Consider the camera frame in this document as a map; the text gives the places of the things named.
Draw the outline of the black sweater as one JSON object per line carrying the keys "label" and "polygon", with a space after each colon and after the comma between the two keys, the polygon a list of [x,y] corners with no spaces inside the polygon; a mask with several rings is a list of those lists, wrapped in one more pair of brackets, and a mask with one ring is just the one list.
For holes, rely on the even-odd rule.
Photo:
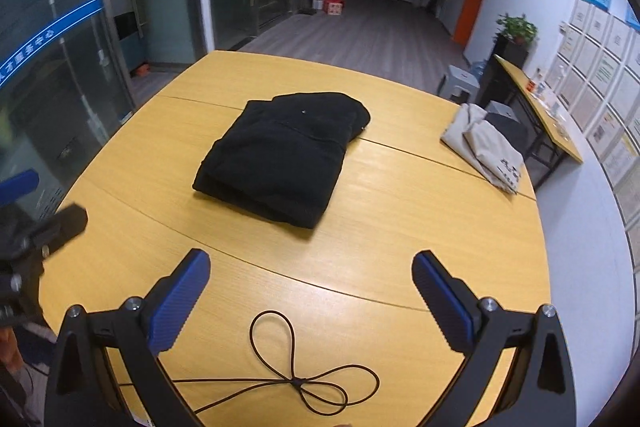
{"label": "black sweater", "polygon": [[370,121],[366,106],[340,92],[249,101],[203,158],[192,188],[311,230],[328,208],[347,147]]}

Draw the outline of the narrow yellow side table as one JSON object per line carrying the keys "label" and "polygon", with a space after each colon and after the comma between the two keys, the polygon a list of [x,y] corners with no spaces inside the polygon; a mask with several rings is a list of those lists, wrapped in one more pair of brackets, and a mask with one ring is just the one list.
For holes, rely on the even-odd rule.
{"label": "narrow yellow side table", "polygon": [[533,183],[534,190],[538,191],[568,158],[582,165],[582,155],[570,139],[560,116],[552,116],[551,108],[527,89],[532,80],[525,72],[498,54],[492,57],[514,84],[511,98],[521,106],[534,130],[533,140],[526,146],[523,157],[544,168],[541,177]]}

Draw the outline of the beige folded garment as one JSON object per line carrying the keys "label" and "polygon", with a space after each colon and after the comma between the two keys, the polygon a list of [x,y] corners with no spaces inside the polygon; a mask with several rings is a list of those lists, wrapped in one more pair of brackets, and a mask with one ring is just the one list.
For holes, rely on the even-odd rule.
{"label": "beige folded garment", "polygon": [[460,105],[440,141],[457,153],[493,186],[515,194],[520,186],[524,159],[475,104]]}

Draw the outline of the grey plastic stool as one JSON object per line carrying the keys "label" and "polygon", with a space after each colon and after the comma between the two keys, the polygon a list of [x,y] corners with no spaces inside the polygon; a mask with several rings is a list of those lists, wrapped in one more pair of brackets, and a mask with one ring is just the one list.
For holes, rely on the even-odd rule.
{"label": "grey plastic stool", "polygon": [[474,103],[478,91],[480,84],[475,76],[457,66],[449,65],[436,94],[447,101],[463,104]]}

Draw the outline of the potted green plant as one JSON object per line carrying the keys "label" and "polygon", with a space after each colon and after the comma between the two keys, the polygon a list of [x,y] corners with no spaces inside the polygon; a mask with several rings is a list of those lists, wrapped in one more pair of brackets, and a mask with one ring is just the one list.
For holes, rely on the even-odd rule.
{"label": "potted green plant", "polygon": [[498,31],[492,54],[499,55],[512,64],[522,68],[529,50],[538,37],[538,27],[530,22],[526,15],[511,16],[500,14],[496,20]]}

